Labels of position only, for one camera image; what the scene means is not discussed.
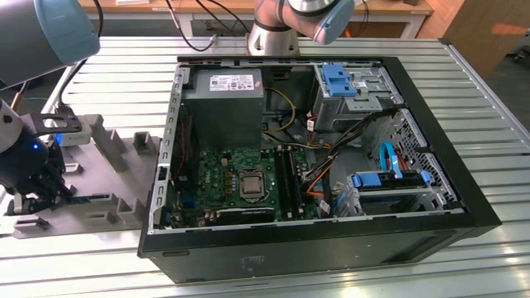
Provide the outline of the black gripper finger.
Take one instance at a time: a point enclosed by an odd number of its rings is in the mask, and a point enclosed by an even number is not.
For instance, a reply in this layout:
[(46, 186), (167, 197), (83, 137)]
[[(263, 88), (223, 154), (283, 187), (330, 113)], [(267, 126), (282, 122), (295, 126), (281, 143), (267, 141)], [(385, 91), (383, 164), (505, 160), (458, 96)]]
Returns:
[(55, 204), (55, 197), (47, 196), (27, 196), (23, 194), (16, 193), (14, 195), (14, 199), (10, 201), (8, 209), (7, 209), (7, 216), (16, 216), (16, 215), (31, 215), (42, 210), (48, 209)]
[(46, 163), (46, 168), (47, 178), (50, 180), (50, 190), (56, 196), (70, 202), (74, 193), (66, 186), (63, 178), (63, 174), (66, 172), (63, 152), (59, 145), (48, 145), (47, 147), (48, 159)]

